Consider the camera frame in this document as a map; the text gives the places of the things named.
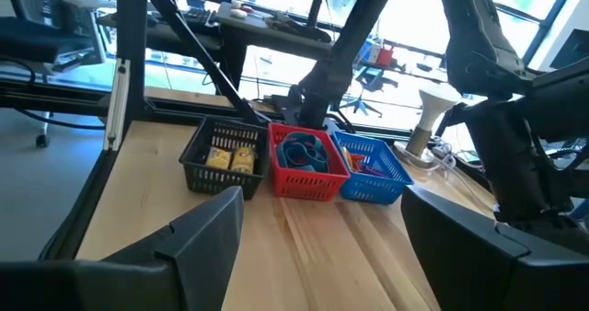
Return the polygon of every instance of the white lamp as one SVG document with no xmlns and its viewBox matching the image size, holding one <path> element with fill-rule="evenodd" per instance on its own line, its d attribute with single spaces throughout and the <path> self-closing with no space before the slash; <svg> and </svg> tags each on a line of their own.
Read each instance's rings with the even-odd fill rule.
<svg viewBox="0 0 589 311">
<path fill-rule="evenodd" d="M 395 153 L 402 160 L 420 167 L 431 167 L 433 157 L 423 152 L 432 137 L 432 128 L 440 114 L 446 112 L 460 100 L 458 92 L 448 84 L 420 89 L 422 98 L 422 117 L 411 134 L 408 143 L 395 142 Z"/>
</svg>

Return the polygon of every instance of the red basket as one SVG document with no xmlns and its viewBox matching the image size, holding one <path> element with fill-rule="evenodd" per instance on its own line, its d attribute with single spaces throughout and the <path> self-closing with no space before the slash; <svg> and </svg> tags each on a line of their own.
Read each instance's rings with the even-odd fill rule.
<svg viewBox="0 0 589 311">
<path fill-rule="evenodd" d="M 301 169 L 280 167 L 276 157 L 276 145 L 291 132 L 306 132 L 315 135 L 328 153 L 329 173 L 309 172 Z M 274 194 L 315 201 L 329 201 L 350 177 L 340 153 L 326 132 L 307 128 L 271 123 L 269 127 L 271 164 L 274 172 Z"/>
</svg>

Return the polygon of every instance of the plastic basket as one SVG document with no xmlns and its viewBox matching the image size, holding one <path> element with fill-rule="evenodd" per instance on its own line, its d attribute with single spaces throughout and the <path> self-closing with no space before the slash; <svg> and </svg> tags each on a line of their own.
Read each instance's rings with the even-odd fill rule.
<svg viewBox="0 0 589 311">
<path fill-rule="evenodd" d="M 333 136 L 340 153 L 341 147 L 345 146 L 352 154 L 364 155 L 363 163 L 387 175 L 384 178 L 350 171 L 350 178 L 341 187 L 341 197 L 392 204 L 405 186 L 413 184 L 410 175 L 386 143 L 344 132 L 335 132 Z"/>
<path fill-rule="evenodd" d="M 253 174 L 208 167 L 204 163 L 209 147 L 235 150 L 251 146 L 257 157 Z M 191 138 L 179 162 L 184 166 L 186 184 L 192 191 L 217 194 L 231 186 L 241 186 L 250 200 L 268 173 L 268 130 L 239 122 L 205 118 Z"/>
<path fill-rule="evenodd" d="M 329 173 L 309 172 L 280 167 L 276 157 L 276 145 L 291 132 L 306 132 L 315 135 L 328 153 Z M 276 196 L 329 201 L 350 177 L 340 153 L 326 132 L 293 127 L 279 123 L 270 124 L 270 152 Z"/>
</svg>

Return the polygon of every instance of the white wall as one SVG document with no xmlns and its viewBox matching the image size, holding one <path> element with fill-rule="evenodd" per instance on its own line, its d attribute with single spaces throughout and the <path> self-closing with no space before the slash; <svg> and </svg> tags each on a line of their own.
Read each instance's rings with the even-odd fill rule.
<svg viewBox="0 0 589 311">
<path fill-rule="evenodd" d="M 529 67 L 540 71 L 552 70 L 550 64 L 573 29 L 589 30 L 589 0 L 567 0 Z"/>
<path fill-rule="evenodd" d="M 0 17 L 13 17 L 15 10 L 12 8 L 10 0 L 0 0 Z"/>
</svg>

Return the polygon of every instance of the office chair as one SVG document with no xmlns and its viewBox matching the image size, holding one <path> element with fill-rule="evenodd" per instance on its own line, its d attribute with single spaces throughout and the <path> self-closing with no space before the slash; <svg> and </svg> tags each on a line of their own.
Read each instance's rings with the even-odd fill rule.
<svg viewBox="0 0 589 311">
<path fill-rule="evenodd" d="M 0 63 L 30 68 L 49 82 L 55 75 L 81 65 L 104 63 L 103 29 L 96 23 L 98 0 L 10 0 L 16 17 L 0 17 Z M 49 119 L 50 112 L 43 117 Z M 41 125 L 36 145 L 49 144 L 47 122 Z"/>
<path fill-rule="evenodd" d="M 368 110 L 378 113 L 378 118 L 382 118 L 383 114 L 378 109 L 371 107 L 369 104 L 362 100 L 362 94 L 365 90 L 369 92 L 383 91 L 383 74 L 384 70 L 372 67 L 362 67 L 360 72 L 354 78 L 362 85 L 362 92 L 356 99 L 349 101 L 347 104 L 340 106 L 340 109 L 353 108 L 353 112 L 356 113 L 358 109 L 365 115 L 368 115 Z"/>
</svg>

